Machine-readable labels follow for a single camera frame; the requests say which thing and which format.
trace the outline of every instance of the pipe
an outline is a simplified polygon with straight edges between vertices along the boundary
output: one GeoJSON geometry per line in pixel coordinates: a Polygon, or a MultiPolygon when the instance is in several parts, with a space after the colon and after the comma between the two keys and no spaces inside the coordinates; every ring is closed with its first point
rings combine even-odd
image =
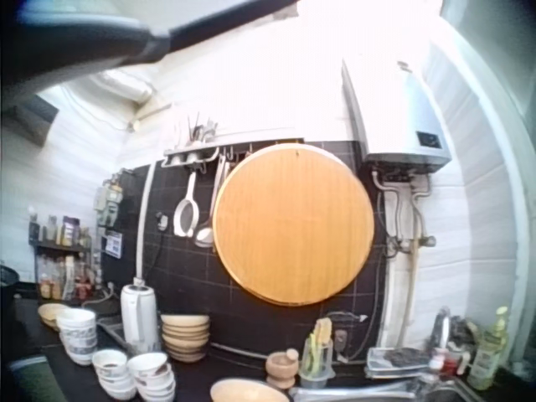
{"type": "Polygon", "coordinates": [[[377,170],[372,171],[372,179],[373,179],[374,185],[377,188],[379,188],[380,190],[386,193],[388,192],[394,193],[396,196],[396,209],[394,211],[394,227],[396,231],[396,235],[395,235],[396,239],[398,242],[400,242],[401,238],[400,238],[400,194],[399,194],[399,190],[396,187],[388,187],[380,183],[378,180],[377,170]]]}

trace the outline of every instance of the bottle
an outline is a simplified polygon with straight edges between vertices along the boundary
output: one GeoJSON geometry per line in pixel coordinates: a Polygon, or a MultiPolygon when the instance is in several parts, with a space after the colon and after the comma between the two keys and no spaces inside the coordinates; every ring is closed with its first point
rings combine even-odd
{"type": "Polygon", "coordinates": [[[501,352],[508,342],[505,315],[507,307],[497,309],[497,321],[487,328],[478,344],[477,356],[472,364],[467,382],[474,389],[483,391],[493,384],[495,373],[499,367],[501,352]]]}

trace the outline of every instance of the white kettle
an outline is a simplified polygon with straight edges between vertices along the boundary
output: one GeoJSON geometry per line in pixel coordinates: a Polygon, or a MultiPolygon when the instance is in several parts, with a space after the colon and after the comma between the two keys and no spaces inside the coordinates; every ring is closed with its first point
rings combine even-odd
{"type": "Polygon", "coordinates": [[[124,286],[121,291],[121,317],[125,340],[132,353],[160,350],[157,299],[151,287],[124,286]]]}

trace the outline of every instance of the jar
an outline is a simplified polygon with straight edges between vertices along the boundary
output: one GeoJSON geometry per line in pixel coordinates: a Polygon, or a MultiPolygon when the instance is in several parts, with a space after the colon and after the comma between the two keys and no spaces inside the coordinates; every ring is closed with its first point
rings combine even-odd
{"type": "Polygon", "coordinates": [[[68,216],[64,216],[64,224],[61,229],[63,232],[61,244],[67,247],[71,247],[74,244],[74,238],[75,238],[74,219],[68,216]]]}

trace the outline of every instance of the wooden cutting board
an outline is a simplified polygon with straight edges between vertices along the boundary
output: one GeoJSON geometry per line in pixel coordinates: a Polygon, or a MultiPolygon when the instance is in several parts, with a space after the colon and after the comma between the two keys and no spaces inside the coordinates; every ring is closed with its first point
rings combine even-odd
{"type": "Polygon", "coordinates": [[[214,243],[230,275],[287,306],[324,300],[361,271],[374,216],[361,182],[339,159],[302,144],[267,147],[225,180],[214,243]]]}

